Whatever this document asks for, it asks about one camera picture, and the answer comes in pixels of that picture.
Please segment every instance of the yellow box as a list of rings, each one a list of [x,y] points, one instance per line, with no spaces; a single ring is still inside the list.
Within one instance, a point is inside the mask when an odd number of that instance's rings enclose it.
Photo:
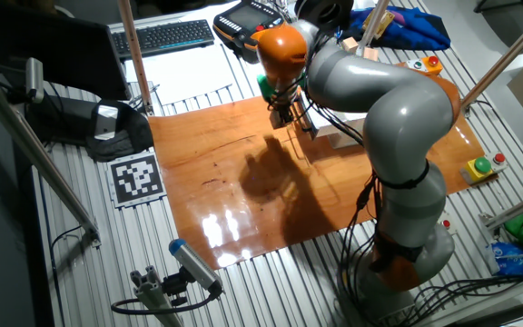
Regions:
[[[490,177],[494,173],[494,171],[492,169],[490,169],[489,172],[487,172],[487,173],[479,172],[475,167],[476,160],[478,160],[478,159],[469,160],[466,163],[466,165],[459,170],[459,172],[463,176],[463,179],[469,185],[481,182],[481,181],[485,180],[486,178]]]

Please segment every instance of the metal pole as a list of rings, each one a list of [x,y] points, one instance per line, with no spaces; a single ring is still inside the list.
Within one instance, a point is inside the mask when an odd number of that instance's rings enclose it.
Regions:
[[[370,45],[370,41],[372,41],[374,33],[377,31],[377,29],[379,29],[380,19],[385,15],[385,11],[387,10],[387,5],[389,5],[389,2],[390,0],[379,0],[374,9],[372,9],[369,25],[367,26],[367,30],[364,31],[364,35],[359,42],[361,49]]]
[[[474,102],[480,94],[516,59],[523,50],[523,35],[509,48],[509,50],[499,58],[499,60],[489,69],[489,71],[479,80],[479,82],[469,91],[461,102],[461,108],[467,108]]]
[[[519,216],[520,214],[523,214],[523,201],[490,219],[489,222],[486,223],[486,227],[488,227],[488,230],[493,230],[508,220]]]
[[[141,88],[141,97],[143,98],[143,105],[146,114],[152,116],[153,101],[151,100],[151,91],[149,90],[149,83],[146,81],[146,73],[144,72],[143,55],[141,53],[141,45],[138,42],[136,35],[136,28],[134,28],[133,11],[131,10],[131,3],[129,0],[118,0],[118,8],[120,9],[120,16],[123,19],[124,33],[126,40],[131,50],[131,57],[133,58],[134,71],[136,72],[136,79]]]
[[[72,213],[74,218],[83,226],[93,239],[93,245],[100,245],[98,227],[90,219],[90,216],[76,197],[76,194],[62,177],[60,171],[55,167],[44,147],[40,143],[34,131],[29,126],[24,116],[19,113],[12,105],[7,102],[4,93],[0,89],[0,122],[5,127],[24,151],[24,154],[34,164],[38,172],[45,178],[62,200],[66,208]]]

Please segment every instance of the wooden board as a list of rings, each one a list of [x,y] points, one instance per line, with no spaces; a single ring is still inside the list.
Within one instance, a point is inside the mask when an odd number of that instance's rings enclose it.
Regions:
[[[179,237],[214,269],[346,227],[370,176],[361,147],[273,130],[266,107],[257,97],[149,118]],[[454,193],[469,187],[459,168],[483,154],[460,117],[428,158]]]

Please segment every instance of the keyboard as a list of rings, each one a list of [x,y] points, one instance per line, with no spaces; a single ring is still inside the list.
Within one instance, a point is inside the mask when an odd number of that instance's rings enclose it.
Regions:
[[[213,34],[206,20],[171,23],[137,29],[143,56],[160,55],[213,44]],[[124,32],[113,34],[120,59],[130,59],[131,51]]]

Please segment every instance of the emergency stop button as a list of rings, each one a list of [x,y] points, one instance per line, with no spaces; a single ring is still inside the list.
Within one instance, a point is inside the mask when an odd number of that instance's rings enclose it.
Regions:
[[[435,67],[438,63],[439,63],[438,57],[436,57],[435,55],[432,55],[431,57],[429,57],[429,65],[431,67]]]
[[[496,154],[496,156],[494,156],[494,161],[496,164],[501,164],[506,161],[506,156],[504,154]]]

